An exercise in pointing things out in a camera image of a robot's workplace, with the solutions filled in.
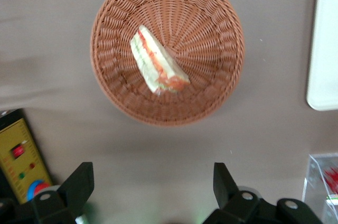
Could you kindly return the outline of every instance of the red button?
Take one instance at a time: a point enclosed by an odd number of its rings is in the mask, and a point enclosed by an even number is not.
[[[19,158],[24,152],[25,152],[25,149],[23,148],[22,145],[19,145],[15,147],[14,149],[12,149],[13,156],[16,159]]]
[[[37,195],[39,193],[39,191],[41,191],[42,189],[44,188],[47,188],[49,187],[50,185],[48,183],[45,183],[45,182],[42,182],[42,183],[39,183],[36,187],[35,187],[35,190],[34,190],[34,196]]]

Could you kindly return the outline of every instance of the sandwich slice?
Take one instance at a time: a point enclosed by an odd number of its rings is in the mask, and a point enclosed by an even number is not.
[[[145,26],[138,28],[130,47],[152,93],[177,92],[190,84],[186,73]]]

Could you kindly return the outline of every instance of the red knob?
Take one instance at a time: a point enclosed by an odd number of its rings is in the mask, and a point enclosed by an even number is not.
[[[34,190],[34,196],[37,195],[39,193],[39,191],[41,191],[42,189],[44,188],[47,188],[49,187],[50,185],[48,183],[45,183],[45,182],[42,182],[42,183],[39,183],[36,187],[35,187],[35,190]]]

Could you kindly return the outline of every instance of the brown basket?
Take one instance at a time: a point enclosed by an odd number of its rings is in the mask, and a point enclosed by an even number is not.
[[[148,89],[129,42],[145,25],[170,50],[191,84],[157,96]],[[239,19],[228,0],[106,0],[91,34],[91,62],[108,98],[153,125],[183,125],[218,109],[243,64]]]

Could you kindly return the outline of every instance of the white tray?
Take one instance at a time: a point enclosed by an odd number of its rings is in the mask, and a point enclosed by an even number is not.
[[[307,102],[338,109],[338,0],[317,0]]]

